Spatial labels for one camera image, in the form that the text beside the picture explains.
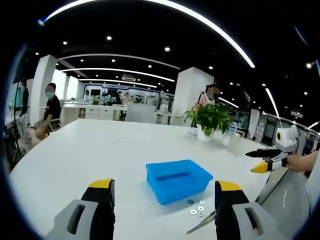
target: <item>blue plastic box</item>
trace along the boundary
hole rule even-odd
[[[161,205],[196,195],[214,178],[190,159],[149,163],[146,180]]]

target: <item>white flower pot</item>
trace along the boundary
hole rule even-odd
[[[214,133],[215,133],[213,130],[212,130],[212,133],[209,136],[206,136],[205,133],[201,129],[201,125],[197,124],[196,127],[198,128],[198,131],[197,131],[198,140],[200,140],[202,142],[210,142],[210,141],[212,141],[212,139],[214,137]]]

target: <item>face mask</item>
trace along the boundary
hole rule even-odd
[[[209,100],[213,100],[214,99],[214,94],[213,93],[208,93],[207,96],[208,96]]]
[[[54,91],[46,91],[45,95],[48,99],[52,98],[55,95]]]

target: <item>black shirt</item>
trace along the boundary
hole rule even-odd
[[[52,120],[59,119],[60,112],[61,112],[61,107],[60,107],[59,99],[57,98],[56,95],[54,95],[53,99],[49,98],[48,101],[46,102],[46,108],[45,108],[43,120],[46,120],[49,115],[53,115]]]

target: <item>curved light strip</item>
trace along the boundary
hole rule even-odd
[[[172,79],[170,79],[170,78],[166,78],[166,77],[163,77],[163,76],[153,75],[153,74],[149,74],[149,73],[145,73],[145,72],[140,72],[140,71],[130,71],[130,70],[124,70],[124,69],[115,69],[115,68],[82,67],[82,68],[70,68],[70,69],[65,69],[65,70],[61,70],[61,72],[70,72],[70,71],[78,71],[78,70],[118,71],[118,72],[132,73],[132,74],[142,74],[142,75],[146,75],[146,76],[150,76],[150,77],[154,77],[154,78],[158,78],[158,79],[167,80],[167,81],[170,81],[170,82],[175,82],[175,80],[172,80]]]
[[[87,57],[87,56],[113,56],[113,57],[140,59],[140,60],[154,62],[154,63],[157,63],[157,64],[162,64],[162,65],[166,65],[166,66],[171,67],[171,68],[175,68],[175,69],[181,70],[180,67],[173,66],[173,65],[170,65],[170,64],[165,63],[165,62],[152,60],[152,59],[149,59],[149,58],[144,58],[144,57],[140,57],[140,56],[123,55],[123,54],[111,54],[111,53],[88,53],[88,54],[78,54],[78,55],[72,55],[72,56],[64,56],[64,57],[59,58],[58,61],[63,60],[63,59]]]
[[[275,103],[275,101],[274,101],[274,98],[273,98],[272,95],[271,95],[271,92],[270,92],[269,88],[266,88],[265,91],[266,91],[266,93],[269,95],[269,98],[270,98],[271,103],[272,103],[272,105],[273,105],[273,108],[274,108],[274,111],[275,111],[276,116],[279,118],[278,109],[277,109],[277,107],[276,107],[276,103]]]
[[[124,84],[133,84],[133,85],[140,85],[140,86],[146,86],[146,87],[151,87],[151,88],[157,88],[157,86],[149,85],[149,84],[144,84],[144,83],[139,83],[135,81],[120,81],[120,80],[110,80],[110,79],[79,79],[79,81],[99,81],[99,82],[113,82],[113,83],[124,83]]]
[[[226,102],[227,104],[230,104],[230,105],[232,105],[232,106],[236,107],[237,109],[239,108],[237,105],[233,104],[233,103],[232,103],[232,102],[230,102],[230,101],[227,101],[227,100],[223,99],[222,97],[218,97],[218,99],[220,99],[221,101]]]
[[[54,17],[55,15],[65,11],[67,9],[73,8],[73,7],[81,5],[81,4],[93,2],[93,1],[98,1],[98,0],[77,0],[72,3],[69,3],[65,6],[57,9],[53,13],[51,13],[48,17],[46,17],[44,22],[48,21],[50,18]],[[144,0],[144,1],[168,6],[170,8],[179,10],[179,11],[181,11],[185,14],[188,14],[189,16],[194,17],[195,19],[201,21],[202,23],[204,23],[205,25],[207,25],[208,27],[210,27],[211,29],[216,31],[218,34],[220,34],[225,40],[227,40],[227,42],[230,43],[234,47],[234,49],[237,50],[238,53],[244,58],[244,60],[250,65],[250,67],[255,68],[254,63],[251,61],[251,59],[248,57],[248,55],[245,53],[245,51],[243,51],[242,48],[228,34],[226,34],[220,27],[215,25],[209,19],[205,18],[204,16],[200,15],[199,13],[197,13],[197,12],[195,12],[185,6],[182,6],[182,5],[175,3],[175,2],[172,2],[172,1],[168,1],[168,0]]]

